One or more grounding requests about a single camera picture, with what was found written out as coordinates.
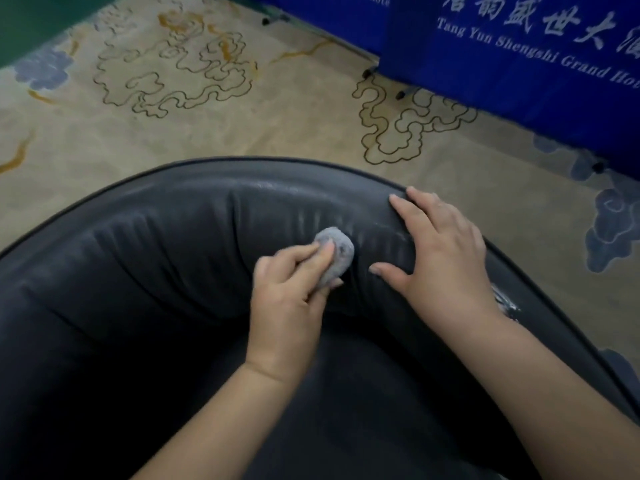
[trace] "blue banner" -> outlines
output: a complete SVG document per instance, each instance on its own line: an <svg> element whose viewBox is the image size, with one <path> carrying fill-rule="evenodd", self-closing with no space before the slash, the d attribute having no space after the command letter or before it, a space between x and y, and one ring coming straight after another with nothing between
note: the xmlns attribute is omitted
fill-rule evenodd
<svg viewBox="0 0 640 480"><path fill-rule="evenodd" d="M640 0L392 0L380 72L640 178Z"/></svg>
<svg viewBox="0 0 640 480"><path fill-rule="evenodd" d="M380 55L391 0L258 0Z"/></svg>

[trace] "blue cloud pattern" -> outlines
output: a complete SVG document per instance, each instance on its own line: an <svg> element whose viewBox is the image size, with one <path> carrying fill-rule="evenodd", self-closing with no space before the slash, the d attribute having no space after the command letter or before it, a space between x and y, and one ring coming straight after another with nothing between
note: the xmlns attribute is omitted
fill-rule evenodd
<svg viewBox="0 0 640 480"><path fill-rule="evenodd" d="M56 48L67 39L64 32L13 64L16 81L27 82L34 91L52 90L64 84L69 77L67 68L74 60Z"/></svg>
<svg viewBox="0 0 640 480"><path fill-rule="evenodd" d="M533 145L543 153L553 153L564 145L543 136L535 135ZM595 159L586 150L574 150L577 154L569 176L584 182L593 175ZM587 249L587 268L602 273L613 259L631 256L634 241L640 241L640 182L607 170L612 189L596 195L596 218L584 236Z"/></svg>

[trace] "black leather surface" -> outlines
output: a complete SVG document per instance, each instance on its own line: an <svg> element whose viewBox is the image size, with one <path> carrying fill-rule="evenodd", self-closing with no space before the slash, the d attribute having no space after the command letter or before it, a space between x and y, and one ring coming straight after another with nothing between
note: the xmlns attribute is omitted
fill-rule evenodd
<svg viewBox="0 0 640 480"><path fill-rule="evenodd" d="M248 478L535 478L473 377L367 272L379 260L413 265L389 192L401 189L313 162L183 162L89 197L6 250L0 478L130 476L241 360L258 257L328 226L356 258L318 361ZM496 250L487 267L519 322L638 421L532 283Z"/></svg>

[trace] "floor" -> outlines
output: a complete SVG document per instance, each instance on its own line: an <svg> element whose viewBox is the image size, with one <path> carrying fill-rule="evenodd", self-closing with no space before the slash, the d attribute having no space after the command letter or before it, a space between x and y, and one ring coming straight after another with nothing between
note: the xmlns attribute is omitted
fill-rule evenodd
<svg viewBox="0 0 640 480"><path fill-rule="evenodd" d="M640 370L640 184L588 152L375 76L227 0L120 0L0 70L0 248L88 193L212 155L336 162L458 206Z"/></svg>

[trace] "black leather chair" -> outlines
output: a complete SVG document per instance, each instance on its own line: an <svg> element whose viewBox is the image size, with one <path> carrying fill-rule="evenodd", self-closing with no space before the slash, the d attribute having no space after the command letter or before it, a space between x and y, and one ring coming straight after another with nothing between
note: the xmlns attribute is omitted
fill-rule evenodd
<svg viewBox="0 0 640 480"><path fill-rule="evenodd" d="M100 191L0 255L0 478L126 479L242 362L261 255L356 245L317 359L249 479L537 478L507 420L368 266L411 270L403 189L327 164L211 159ZM595 348L489 244L516 318L636 422Z"/></svg>

